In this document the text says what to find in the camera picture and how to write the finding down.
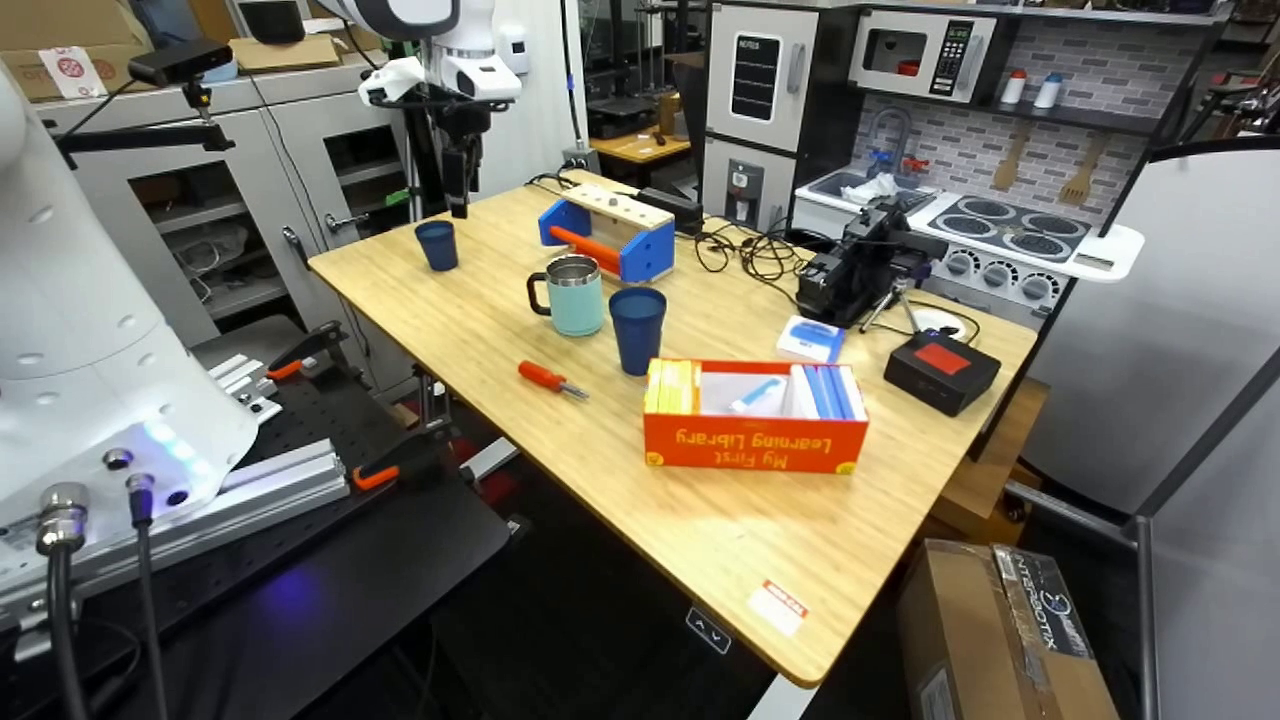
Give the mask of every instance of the stove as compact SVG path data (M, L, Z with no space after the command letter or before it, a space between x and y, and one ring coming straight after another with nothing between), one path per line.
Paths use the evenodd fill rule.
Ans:
M940 235L962 235L967 243L1006 248L1006 255L1037 266L1070 266L1080 241L1094 231L1080 219L983 195L957 195L927 219L927 230Z

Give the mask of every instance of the paper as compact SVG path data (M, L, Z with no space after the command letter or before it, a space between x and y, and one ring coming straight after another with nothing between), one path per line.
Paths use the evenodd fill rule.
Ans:
M93 55L76 43L40 50L40 64L66 102L110 96L110 83L96 76Z

